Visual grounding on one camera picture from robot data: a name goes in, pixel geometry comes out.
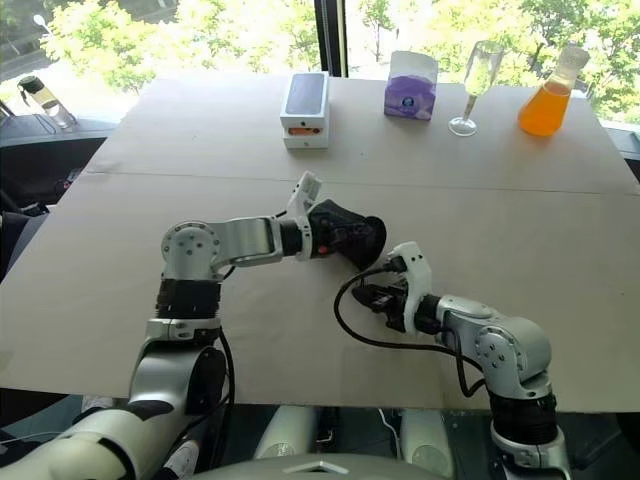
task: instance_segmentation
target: glass stem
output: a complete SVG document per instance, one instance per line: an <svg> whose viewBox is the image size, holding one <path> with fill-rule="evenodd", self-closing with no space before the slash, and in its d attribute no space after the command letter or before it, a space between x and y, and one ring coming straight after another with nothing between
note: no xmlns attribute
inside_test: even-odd
<svg viewBox="0 0 640 480"><path fill-rule="evenodd" d="M467 106L464 109L464 114L462 115L462 119L466 122L469 120L469 115L471 115L471 110L473 110L473 106L476 104L475 95L469 95L469 100L467 101Z"/></svg>

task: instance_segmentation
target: table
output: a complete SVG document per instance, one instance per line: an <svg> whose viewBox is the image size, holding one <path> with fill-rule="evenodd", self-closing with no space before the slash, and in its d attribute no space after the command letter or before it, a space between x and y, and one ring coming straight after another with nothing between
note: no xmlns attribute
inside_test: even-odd
<svg viewBox="0 0 640 480"><path fill-rule="evenodd" d="M435 293L538 322L560 410L640 409L640 189L586 101L537 139L512 120L530 90L496 87L477 102L477 135L461 139L446 125L466 101L459 85L438 86L427 124L383 116L384 82L331 79L330 148L287 151L285 85L211 74L143 93L1 286L0 384L125 396L167 228L275 213L312 170L322 198L385 221L387 249L416 240ZM225 282L240 402L488 405L462 397L448 357L345 335L331 304L352 273L339 257L285 259ZM408 340L351 299L343 310L367 335Z"/></svg>

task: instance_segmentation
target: black cable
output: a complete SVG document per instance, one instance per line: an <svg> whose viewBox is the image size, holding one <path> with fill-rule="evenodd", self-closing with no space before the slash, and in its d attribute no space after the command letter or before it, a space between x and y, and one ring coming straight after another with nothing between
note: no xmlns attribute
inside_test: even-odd
<svg viewBox="0 0 640 480"><path fill-rule="evenodd" d="M468 388L467 379L464 372L464 362L467 362L469 365L477 368L480 371L482 371L482 367L476 361L462 355L460 337L458 336L457 332L451 329L443 329L444 331L452 333L454 336L456 349L455 351L451 351L448 348L442 347L440 345L426 345L426 344L419 344L419 343L394 343L394 342L383 342L381 340L374 340L374 339L365 337L363 335L360 335L358 332L352 330L351 327L349 327L349 325L347 325L347 323L342 318L342 315L340 314L340 301L342 300L342 297L344 296L345 292L349 289L349 287L351 287L351 285L353 285L357 281L363 280L366 277L369 277L371 275L377 275L378 273L384 273L388 271L390 271L390 269L387 267L374 268L371 270L367 270L365 272L361 272L351 277L340 287L340 290L338 290L338 293L336 294L336 298L333 302L333 313L336 317L336 320L338 321L338 324L352 338L358 340L359 342L362 342L374 347L392 348L392 349L398 349L398 350L427 350L432 352L440 352L440 353L444 353L445 355L455 357L456 368L458 371L458 381L460 382L460 389L462 390L462 393L465 397L471 397L474 393L478 391L478 389L482 385L484 385L485 382L484 382L484 379L480 379L476 383L474 383L471 386L471 388Z"/></svg>
<svg viewBox="0 0 640 480"><path fill-rule="evenodd" d="M484 379L481 378L476 383L471 385L471 388L467 386L467 378L464 374L464 355L462 355L462 345L460 343L460 335L454 329L449 327L442 327L442 332L450 333L453 336L453 343L455 344L455 357L456 357L456 370L458 371L458 383L460 384L460 390L462 394L471 398L478 391L482 385L484 385Z"/></svg>
<svg viewBox="0 0 640 480"><path fill-rule="evenodd" d="M227 337L224 335L222 328L220 329L220 342L224 350L225 357L227 358L227 373L229 375L229 397L227 400L227 406L224 409L222 415L222 422L220 423L220 430L218 432L218 439L216 441L215 450L211 459L210 468L218 468L222 463L222 456L224 455L224 448L229 439L229 430L231 425L231 413L236 401L236 373L233 366L233 356L231 355L231 347L227 341Z"/></svg>

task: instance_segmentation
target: water bottle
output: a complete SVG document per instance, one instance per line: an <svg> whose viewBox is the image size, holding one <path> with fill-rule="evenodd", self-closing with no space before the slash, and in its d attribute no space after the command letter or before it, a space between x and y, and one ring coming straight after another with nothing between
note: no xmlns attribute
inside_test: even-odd
<svg viewBox="0 0 640 480"><path fill-rule="evenodd" d="M45 87L42 80L33 75L24 77L18 82L18 90L22 95L22 100L27 103L26 93L44 110L44 112L56 122L60 128L68 128L77 123L76 118L71 115L64 105Z"/></svg>

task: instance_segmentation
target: glass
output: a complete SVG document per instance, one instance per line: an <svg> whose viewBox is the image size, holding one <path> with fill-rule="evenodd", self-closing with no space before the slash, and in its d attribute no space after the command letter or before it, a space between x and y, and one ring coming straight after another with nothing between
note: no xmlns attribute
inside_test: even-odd
<svg viewBox="0 0 640 480"><path fill-rule="evenodd" d="M65 108L60 100L51 93L42 80L33 75L24 77L18 83L22 99L27 103L27 94L44 110L60 128L69 128L77 123L75 117Z"/></svg>
<svg viewBox="0 0 640 480"><path fill-rule="evenodd" d="M469 94L469 100L462 117L453 118L449 122L449 130L456 135L468 137L478 131L478 127L469 115L476 104L476 99L493 85L503 55L502 45L489 40L482 40L473 47L467 63L467 74L464 77L464 88Z"/></svg>
<svg viewBox="0 0 640 480"><path fill-rule="evenodd" d="M520 128L532 135L553 135L562 126L571 90L588 61L589 54L580 47L565 47L554 72L520 109Z"/></svg>

